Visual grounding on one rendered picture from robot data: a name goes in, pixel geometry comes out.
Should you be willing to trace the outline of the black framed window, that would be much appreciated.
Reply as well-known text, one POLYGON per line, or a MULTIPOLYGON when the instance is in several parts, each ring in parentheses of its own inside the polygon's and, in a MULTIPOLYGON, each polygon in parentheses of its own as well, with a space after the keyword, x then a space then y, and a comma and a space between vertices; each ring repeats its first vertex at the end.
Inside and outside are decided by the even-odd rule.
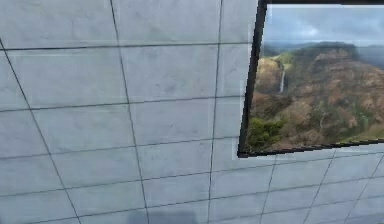
POLYGON ((384 144, 384 0, 259 0, 236 154, 384 144))

